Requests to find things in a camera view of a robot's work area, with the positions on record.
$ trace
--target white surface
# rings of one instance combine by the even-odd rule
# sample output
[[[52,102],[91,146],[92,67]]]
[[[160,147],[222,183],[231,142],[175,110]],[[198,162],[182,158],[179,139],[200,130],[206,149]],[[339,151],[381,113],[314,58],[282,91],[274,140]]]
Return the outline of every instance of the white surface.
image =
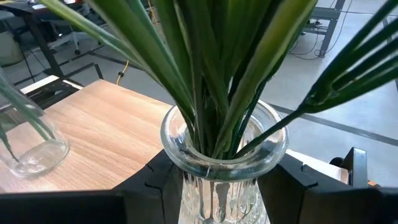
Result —
[[[45,9],[46,7],[42,4],[37,4],[32,6],[33,9],[38,10],[38,9]]]
[[[37,88],[40,88],[40,87],[42,87],[42,86],[44,86],[44,85],[46,85],[46,84],[48,84],[48,83],[50,83],[52,81],[55,81],[57,79],[58,79],[58,77],[56,77],[55,75],[51,75],[51,76],[49,76],[47,78],[43,78],[42,80],[39,80],[39,81],[37,81],[37,82],[35,82],[35,83],[25,87],[25,88],[22,88],[21,92],[23,94],[27,94],[27,93],[29,93],[29,92],[37,89]],[[79,90],[81,90],[83,88],[82,86],[76,85],[76,84],[74,84],[74,83],[72,83],[70,81],[67,81],[67,80],[64,80],[63,82],[65,82],[65,83],[67,83],[67,84],[69,84],[69,85],[71,85],[71,86],[73,86],[73,87],[75,87],[76,89],[79,89]]]
[[[303,165],[308,165],[312,169],[315,169],[321,172],[322,174],[325,174],[331,178],[339,180],[345,184],[348,183],[348,170],[346,169],[330,165],[327,162],[320,161],[318,159],[293,151],[291,149],[286,150],[286,154],[289,154],[292,157],[302,161]]]

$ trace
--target wooden table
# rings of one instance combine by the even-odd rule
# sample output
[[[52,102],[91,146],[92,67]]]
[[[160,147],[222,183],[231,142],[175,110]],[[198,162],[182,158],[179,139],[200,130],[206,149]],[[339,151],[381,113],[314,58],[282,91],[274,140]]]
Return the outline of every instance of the wooden table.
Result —
[[[36,179],[18,179],[0,162],[0,192],[112,189],[161,149],[170,105],[98,80],[45,112],[69,140],[63,163]]]

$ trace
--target glass jar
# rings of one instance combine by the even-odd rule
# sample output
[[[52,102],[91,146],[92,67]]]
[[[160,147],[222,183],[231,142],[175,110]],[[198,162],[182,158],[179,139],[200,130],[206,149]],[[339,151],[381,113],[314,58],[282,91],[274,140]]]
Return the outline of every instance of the glass jar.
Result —
[[[243,145],[280,119],[274,108],[259,101],[244,132]],[[232,160],[212,159],[194,149],[176,106],[164,118],[160,135],[167,155],[184,173],[179,224],[269,222],[256,180],[282,159],[286,128]]]
[[[44,111],[0,73],[0,160],[18,177],[59,165],[69,145]]]

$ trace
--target empty glass jar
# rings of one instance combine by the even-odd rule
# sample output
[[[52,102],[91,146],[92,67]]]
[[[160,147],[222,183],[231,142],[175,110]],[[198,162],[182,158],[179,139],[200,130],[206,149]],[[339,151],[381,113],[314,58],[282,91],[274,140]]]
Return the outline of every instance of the empty glass jar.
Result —
[[[44,174],[59,165],[69,145],[44,111],[0,72],[0,160],[18,177]]]

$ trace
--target cable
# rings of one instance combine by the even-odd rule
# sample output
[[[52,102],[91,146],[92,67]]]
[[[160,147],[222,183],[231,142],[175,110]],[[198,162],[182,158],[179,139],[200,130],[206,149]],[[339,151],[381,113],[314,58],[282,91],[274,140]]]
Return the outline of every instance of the cable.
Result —
[[[129,67],[129,60],[127,60],[126,62],[126,66],[124,66],[123,71],[118,73],[118,78],[116,79],[116,84],[119,85],[120,80],[122,79],[122,77],[124,76],[124,72],[127,71],[127,68]]]
[[[329,6],[329,8],[331,9],[331,7],[333,6],[333,4],[335,3],[336,0],[333,0]]]
[[[36,54],[33,53],[33,51],[32,51],[30,48],[27,47],[27,49],[28,49],[28,51],[33,55],[33,57],[36,58],[36,61],[38,61],[38,62],[42,65],[42,67],[44,68],[44,70],[46,70],[47,68],[46,68],[46,67],[43,65],[43,63],[37,58]]]
[[[314,48],[317,46],[318,37],[319,37],[319,34],[317,34],[317,38],[315,39],[315,44],[313,45],[313,47],[311,48],[311,50],[309,50],[308,52],[305,52],[305,53],[293,53],[293,52],[289,52],[289,53],[290,53],[290,54],[293,54],[293,55],[307,55],[307,54],[311,53],[311,52],[314,50]]]
[[[344,15],[344,19],[343,19],[343,22],[341,23],[340,31],[339,31],[339,33],[338,33],[338,35],[337,35],[337,38],[336,38],[335,43],[331,46],[331,48],[330,48],[329,50],[327,50],[327,51],[325,52],[325,55],[326,55],[327,53],[329,53],[329,52],[335,47],[335,45],[337,44],[337,41],[338,41],[338,39],[340,38],[340,35],[341,35],[341,31],[343,31],[343,26],[344,26],[344,23],[346,22],[346,18],[347,18],[348,11],[349,11],[349,9],[350,9],[350,7],[351,7],[353,1],[354,1],[354,0],[351,0],[351,1],[349,2],[348,8],[347,8],[347,12],[346,12],[346,14]]]
[[[154,10],[152,9],[152,6],[151,6],[151,4],[150,4],[150,0],[148,0],[148,6],[149,6],[150,13],[151,13],[151,15],[152,15],[151,22],[152,22],[153,25],[156,25],[156,24],[158,24],[159,22],[157,22],[157,18],[156,18],[156,15],[155,15]],[[162,33],[162,32],[159,32],[159,33],[161,34],[161,36],[162,36],[163,39],[165,40],[165,37],[164,37],[163,33]],[[124,72],[127,71],[128,67],[129,67],[129,60],[126,61],[126,66],[124,66],[123,71],[118,72],[118,78],[116,79],[116,84],[117,84],[117,85],[120,84],[120,80],[121,80],[122,77],[124,76]]]
[[[294,51],[294,49],[296,49],[296,47],[298,46],[298,44],[299,44],[299,38],[297,38],[296,44],[294,45],[294,47],[292,47],[292,48],[289,50],[288,53],[291,53],[292,51]]]
[[[351,0],[351,1],[349,2],[347,11],[349,11],[349,9],[351,8],[352,3],[353,3],[353,0]],[[323,54],[323,56],[326,55],[327,53],[329,53],[329,52],[336,46],[336,44],[337,44],[337,42],[338,42],[338,40],[339,40],[339,38],[340,38],[340,35],[341,35],[342,31],[343,31],[343,27],[344,27],[346,18],[347,18],[347,12],[346,12],[346,14],[344,15],[343,22],[341,23],[340,31],[339,31],[339,33],[338,33],[338,35],[337,35],[337,38],[336,38],[335,42],[334,42],[333,45]],[[315,46],[317,45],[317,42],[318,42],[318,34],[317,34],[317,39],[316,39],[316,41],[315,41],[315,44],[314,44],[314,46],[312,47],[311,51],[315,48]],[[300,59],[303,59],[303,60],[316,60],[316,59],[318,59],[318,58],[321,57],[321,55],[320,55],[320,50],[314,50],[313,54],[316,56],[315,58],[303,58],[303,57],[299,57],[298,55],[306,55],[306,54],[311,53],[311,51],[309,51],[309,52],[307,52],[307,53],[302,53],[302,54],[292,53],[292,51],[296,48],[296,46],[289,52],[289,54],[292,54],[294,57],[297,57],[297,58],[300,58]]]
[[[35,77],[32,74],[32,70],[30,69],[29,63],[27,62],[26,56],[24,54],[24,51],[22,50],[22,47],[21,47],[20,43],[17,43],[17,44],[18,44],[19,50],[21,51],[21,54],[22,54],[22,56],[23,56],[23,58],[25,60],[26,67],[27,67],[27,69],[29,71],[30,77],[32,78],[33,82],[35,83],[36,82]]]

